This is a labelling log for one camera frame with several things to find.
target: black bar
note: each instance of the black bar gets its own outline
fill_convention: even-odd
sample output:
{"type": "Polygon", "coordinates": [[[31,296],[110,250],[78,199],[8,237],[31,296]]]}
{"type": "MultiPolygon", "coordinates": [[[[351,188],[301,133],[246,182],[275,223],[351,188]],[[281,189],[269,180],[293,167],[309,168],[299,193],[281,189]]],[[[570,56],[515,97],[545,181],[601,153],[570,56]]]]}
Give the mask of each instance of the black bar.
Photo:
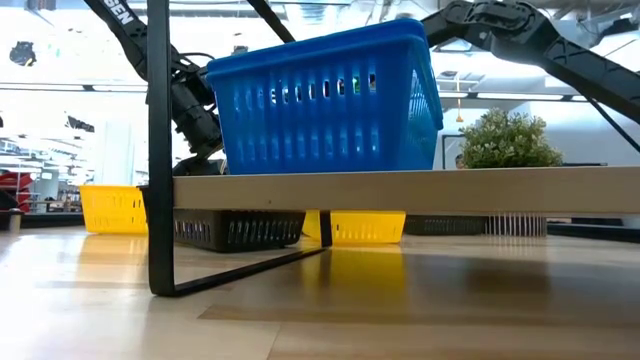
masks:
{"type": "Polygon", "coordinates": [[[175,296],[169,0],[147,0],[149,79],[149,287],[175,296]]]}
{"type": "Polygon", "coordinates": [[[640,244],[640,229],[622,226],[547,224],[547,233],[550,235],[640,244]]]}
{"type": "Polygon", "coordinates": [[[447,169],[447,159],[446,159],[446,156],[444,156],[444,152],[447,150],[447,147],[445,146],[445,143],[444,143],[446,139],[447,139],[447,135],[442,135],[442,142],[440,143],[440,146],[442,147],[442,170],[447,169]]]}
{"type": "Polygon", "coordinates": [[[328,248],[333,245],[331,211],[320,211],[320,239],[323,248],[328,248]]]}
{"type": "Polygon", "coordinates": [[[294,42],[296,39],[293,38],[293,35],[287,30],[287,28],[282,24],[278,15],[273,12],[269,4],[266,0],[247,0],[249,4],[254,8],[254,10],[260,15],[260,17],[269,25],[271,30],[278,35],[282,42],[294,42]]]}
{"type": "Polygon", "coordinates": [[[297,260],[304,259],[311,255],[319,254],[325,249],[313,249],[298,251],[293,254],[284,255],[275,259],[265,260],[256,264],[243,266],[238,269],[225,271],[220,274],[206,276],[197,280],[188,281],[179,285],[176,285],[176,292],[174,296],[189,295],[194,292],[207,290],[216,286],[224,285],[242,278],[258,274],[265,270],[270,270],[281,265],[289,264],[297,260]]]}
{"type": "Polygon", "coordinates": [[[631,136],[629,136],[629,134],[627,134],[624,129],[622,128],[622,126],[618,125],[618,123],[616,123],[609,114],[607,114],[607,112],[602,108],[602,106],[600,106],[600,104],[598,104],[595,100],[593,100],[592,98],[585,96],[585,99],[587,99],[587,101],[589,102],[589,104],[591,104],[591,106],[593,106],[596,111],[598,111],[600,113],[600,115],[609,123],[609,125],[611,125],[611,127],[618,132],[618,134],[620,134],[620,136],[622,136],[623,139],[625,139],[627,141],[627,143],[629,143],[629,145],[631,145],[631,147],[637,152],[640,153],[640,145],[638,145],[638,143],[633,140],[633,138],[631,136]]]}
{"type": "Polygon", "coordinates": [[[25,214],[22,217],[21,229],[42,229],[63,226],[84,226],[82,213],[46,213],[25,214]]]}
{"type": "MultiPolygon", "coordinates": [[[[298,251],[224,273],[175,284],[173,235],[173,175],[171,169],[171,72],[169,0],[147,0],[149,80],[149,188],[145,197],[149,226],[149,287],[160,296],[183,296],[226,284],[277,266],[318,254],[324,249],[298,251]]],[[[329,245],[331,245],[329,223],[329,245]]]]}

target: ceiling light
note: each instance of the ceiling light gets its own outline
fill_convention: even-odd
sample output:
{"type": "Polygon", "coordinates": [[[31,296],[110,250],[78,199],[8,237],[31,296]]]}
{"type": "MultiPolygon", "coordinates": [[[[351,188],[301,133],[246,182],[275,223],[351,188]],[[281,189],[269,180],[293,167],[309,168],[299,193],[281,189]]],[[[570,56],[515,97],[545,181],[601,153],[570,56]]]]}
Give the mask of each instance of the ceiling light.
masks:
{"type": "MultiPolygon", "coordinates": [[[[147,10],[147,4],[144,2],[141,3],[129,3],[128,4],[131,10],[147,10]]],[[[272,6],[274,12],[282,12],[283,5],[275,4],[272,6]]],[[[193,3],[170,3],[169,10],[171,11],[179,11],[179,10],[193,10],[193,11],[205,11],[205,10],[233,10],[233,11],[242,11],[242,10],[253,10],[253,7],[249,4],[243,3],[227,3],[222,2],[219,4],[211,3],[211,4],[198,4],[197,2],[193,3]]]]}
{"type": "Polygon", "coordinates": [[[1,90],[83,91],[82,85],[0,83],[1,90]]]}
{"type": "Polygon", "coordinates": [[[10,164],[10,165],[18,165],[18,166],[42,166],[40,161],[23,161],[21,158],[16,156],[2,156],[0,157],[0,164],[10,164]]]}
{"type": "Polygon", "coordinates": [[[12,158],[12,159],[31,159],[30,156],[26,156],[26,155],[0,154],[0,162],[4,162],[8,158],[12,158]]]}
{"type": "Polygon", "coordinates": [[[493,99],[493,100],[531,100],[531,101],[559,101],[562,100],[563,95],[549,95],[549,94],[509,94],[509,93],[480,93],[479,99],[493,99]]]}
{"type": "Polygon", "coordinates": [[[20,174],[30,174],[30,173],[42,172],[42,169],[40,169],[40,168],[6,168],[6,167],[2,167],[0,169],[2,169],[4,171],[20,173],[20,174]]]}
{"type": "Polygon", "coordinates": [[[462,99],[467,97],[467,93],[458,93],[458,92],[440,92],[440,98],[442,99],[462,99]]]}
{"type": "Polygon", "coordinates": [[[473,53],[470,56],[438,53],[432,58],[435,73],[456,71],[459,73],[484,74],[496,78],[532,78],[547,75],[540,67],[501,60],[489,52],[473,53]]]}
{"type": "Polygon", "coordinates": [[[113,91],[113,92],[147,92],[145,85],[94,85],[95,91],[113,91]]]}

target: blue plastic basket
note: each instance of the blue plastic basket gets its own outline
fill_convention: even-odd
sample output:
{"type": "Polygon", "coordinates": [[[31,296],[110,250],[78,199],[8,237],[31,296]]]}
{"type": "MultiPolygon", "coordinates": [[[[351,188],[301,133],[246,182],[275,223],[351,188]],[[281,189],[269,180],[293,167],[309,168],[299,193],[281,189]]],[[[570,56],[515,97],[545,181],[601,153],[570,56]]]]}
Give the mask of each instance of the blue plastic basket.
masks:
{"type": "Polygon", "coordinates": [[[428,49],[402,19],[211,61],[230,173],[430,170],[428,49]]]}

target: basket handle slot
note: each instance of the basket handle slot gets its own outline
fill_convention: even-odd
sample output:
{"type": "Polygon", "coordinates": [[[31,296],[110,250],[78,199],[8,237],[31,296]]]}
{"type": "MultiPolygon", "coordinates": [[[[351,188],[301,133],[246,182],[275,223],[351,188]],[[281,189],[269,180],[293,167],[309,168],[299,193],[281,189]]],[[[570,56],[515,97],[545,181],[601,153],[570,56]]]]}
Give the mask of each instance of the basket handle slot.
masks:
{"type": "Polygon", "coordinates": [[[327,80],[325,80],[324,82],[323,94],[324,94],[324,97],[326,98],[328,98],[331,95],[331,92],[329,91],[329,81],[327,80]]]}
{"type": "Polygon", "coordinates": [[[258,107],[260,109],[264,108],[264,93],[262,92],[262,89],[258,90],[258,107]]]}
{"type": "Polygon", "coordinates": [[[353,77],[353,93],[360,94],[360,76],[353,77]]]}
{"type": "Polygon", "coordinates": [[[245,105],[247,106],[247,110],[251,110],[253,108],[253,98],[251,96],[251,90],[247,90],[244,94],[245,105]]]}
{"type": "Polygon", "coordinates": [[[298,102],[302,101],[302,86],[300,85],[296,86],[296,100],[298,100],[298,102]]]}
{"type": "Polygon", "coordinates": [[[376,91],[376,74],[369,74],[369,90],[376,91]]]}
{"type": "Polygon", "coordinates": [[[338,83],[336,84],[336,88],[338,89],[339,95],[344,95],[344,79],[338,79],[338,83]]]}

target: potted plant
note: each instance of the potted plant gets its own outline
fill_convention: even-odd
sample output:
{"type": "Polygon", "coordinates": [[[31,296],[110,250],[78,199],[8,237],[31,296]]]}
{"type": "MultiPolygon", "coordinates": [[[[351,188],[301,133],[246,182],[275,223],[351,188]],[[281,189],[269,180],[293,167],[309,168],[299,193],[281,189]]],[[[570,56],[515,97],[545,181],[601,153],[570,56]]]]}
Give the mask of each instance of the potted plant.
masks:
{"type": "Polygon", "coordinates": [[[466,139],[462,161],[469,169],[559,166],[562,154],[549,146],[546,125],[537,116],[489,110],[460,129],[466,139]]]}
{"type": "MultiPolygon", "coordinates": [[[[500,109],[489,110],[475,125],[460,129],[466,142],[462,162],[469,169],[552,167],[562,164],[562,154],[544,135],[540,117],[500,109]]],[[[502,214],[487,218],[493,235],[544,236],[547,221],[537,215],[502,214]]]]}

